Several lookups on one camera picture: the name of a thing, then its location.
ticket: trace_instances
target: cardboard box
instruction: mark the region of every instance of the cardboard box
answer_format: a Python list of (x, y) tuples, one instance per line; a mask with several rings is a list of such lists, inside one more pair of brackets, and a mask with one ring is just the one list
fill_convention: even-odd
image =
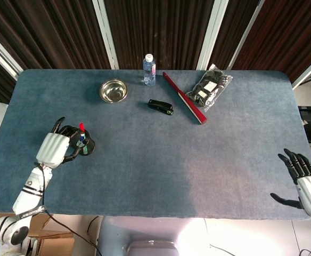
[[(5, 216), (14, 217), (15, 214), (0, 213), (0, 218)], [(31, 219), (28, 236), (37, 240), (32, 256), (71, 256), (75, 242), (73, 233), (44, 230), (49, 220), (47, 214), (38, 214)]]

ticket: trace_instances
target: stainless steel bowl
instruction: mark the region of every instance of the stainless steel bowl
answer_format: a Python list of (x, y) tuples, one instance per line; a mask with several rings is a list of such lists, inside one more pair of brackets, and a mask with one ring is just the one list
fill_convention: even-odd
[(100, 97), (108, 103), (123, 100), (128, 93), (127, 85), (123, 81), (112, 79), (101, 85)]

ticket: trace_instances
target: red marker cap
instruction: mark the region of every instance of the red marker cap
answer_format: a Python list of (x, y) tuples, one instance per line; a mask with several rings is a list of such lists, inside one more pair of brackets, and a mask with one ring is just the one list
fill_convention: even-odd
[(80, 130), (83, 132), (85, 131), (85, 125), (83, 123), (80, 123)]

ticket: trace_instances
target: gray carpet table surface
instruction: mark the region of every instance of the gray carpet table surface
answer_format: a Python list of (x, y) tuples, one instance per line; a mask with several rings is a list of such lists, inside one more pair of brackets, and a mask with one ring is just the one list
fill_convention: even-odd
[[(188, 91), (204, 71), (169, 70)], [(36, 154), (55, 121), (83, 122), (96, 142), (91, 155), (53, 170), (45, 195), (52, 213), (303, 219), (302, 210), (270, 193), (297, 199), (277, 153), (311, 159), (287, 76), (276, 71), (227, 71), (234, 78), (200, 125), (157, 72), (142, 70), (26, 70), (0, 128), (0, 212), (12, 212)], [(97, 88), (118, 78), (129, 89), (122, 102), (101, 100)], [(165, 115), (150, 99), (173, 105)]]

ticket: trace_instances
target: white robotic hand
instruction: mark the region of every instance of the white robotic hand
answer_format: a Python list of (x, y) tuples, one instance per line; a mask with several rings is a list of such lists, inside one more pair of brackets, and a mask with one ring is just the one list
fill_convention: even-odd
[(79, 130), (69, 125), (59, 130), (64, 119), (62, 117), (55, 123), (52, 132), (47, 134), (37, 153), (38, 166), (32, 170), (12, 207), (16, 217), (0, 218), (1, 243), (18, 245), (27, 237), (32, 216), (46, 209), (44, 205), (37, 205), (52, 178), (52, 169), (61, 163), (74, 160), (82, 147), (88, 144), (88, 139), (85, 139), (81, 147), (77, 147), (70, 156), (65, 156), (70, 139), (78, 134)]
[(271, 193), (271, 196), (280, 204), (304, 209), (311, 216), (311, 163), (302, 154), (296, 154), (286, 148), (284, 152), (289, 156), (289, 159), (281, 154), (278, 154), (278, 157), (284, 161), (288, 168), (288, 172), (298, 191), (299, 201), (286, 200), (274, 193)]

